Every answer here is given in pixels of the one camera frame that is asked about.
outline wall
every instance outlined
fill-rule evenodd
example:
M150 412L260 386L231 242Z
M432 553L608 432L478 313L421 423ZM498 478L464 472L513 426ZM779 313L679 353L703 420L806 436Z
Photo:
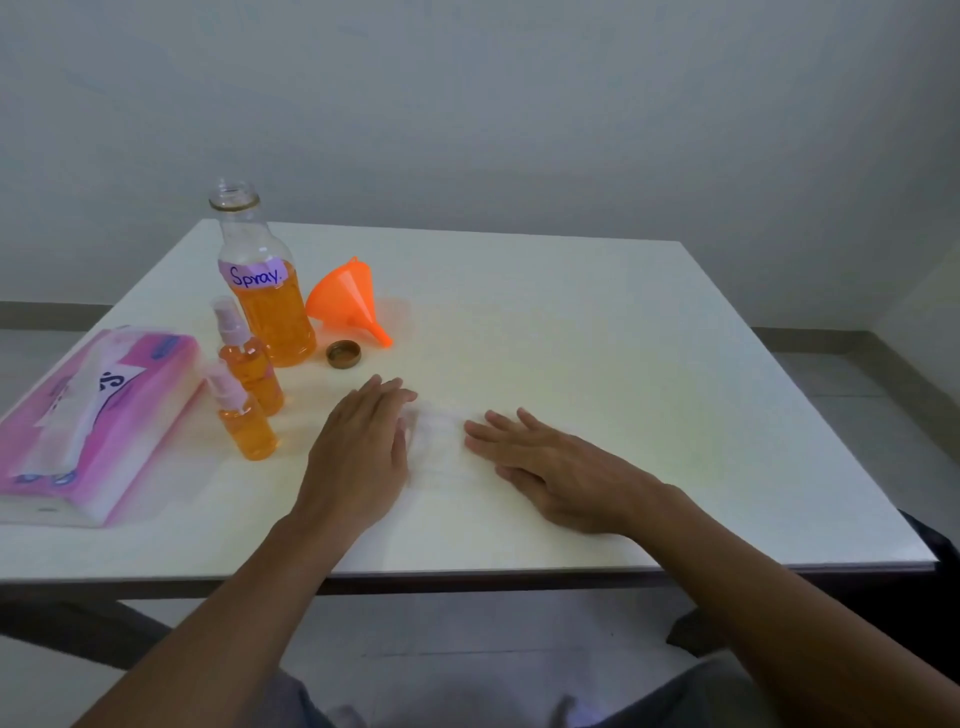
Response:
M276 220L679 239L753 325L861 328L957 238L958 22L949 0L8 0L0 300L116 301L228 173Z
M960 243L874 332L960 404Z

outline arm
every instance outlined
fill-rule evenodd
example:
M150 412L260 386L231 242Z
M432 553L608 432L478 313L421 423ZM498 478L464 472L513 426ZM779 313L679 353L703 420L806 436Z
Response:
M416 394L401 384L374 376L334 408L290 515L77 726L219 728L252 708L321 583L406 480L398 417Z
M817 725L960 724L960 688L678 488L517 414L520 423L493 412L485 425L467 423L467 446L550 521L636 541L723 631L785 716Z

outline bottle cap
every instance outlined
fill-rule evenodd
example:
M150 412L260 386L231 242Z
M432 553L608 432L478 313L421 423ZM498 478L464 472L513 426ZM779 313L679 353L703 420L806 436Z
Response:
M243 388L243 384L230 373L226 361L217 359L209 362L204 367L204 376L210 387L210 394L222 409L243 409L250 395Z
M250 341L250 327L247 320L237 308L236 301L230 296L221 296L211 303L213 312L217 314L217 329L220 338L229 347L240 347Z
M360 345L344 339L335 341L326 348L326 360L334 369L349 369L360 361Z

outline brown bottle cap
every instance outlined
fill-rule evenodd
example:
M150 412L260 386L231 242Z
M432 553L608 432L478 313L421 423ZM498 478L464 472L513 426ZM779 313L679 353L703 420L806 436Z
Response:
M335 341L326 348L326 360L334 369L349 369L360 361L360 345L344 339Z

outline small spray bottle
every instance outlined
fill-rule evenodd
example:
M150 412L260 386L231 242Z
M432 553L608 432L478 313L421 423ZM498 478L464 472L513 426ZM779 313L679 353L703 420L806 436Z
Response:
M214 299L213 311L224 341L220 358L227 362L230 373L240 380L243 388L256 397L263 413L267 417L275 415L283 406L283 390L263 342L250 333L247 320L230 296Z
M213 398L220 405L217 413L220 422L241 454L248 460L270 457L276 449L277 439L256 397L243 388L223 359L208 364L204 376Z

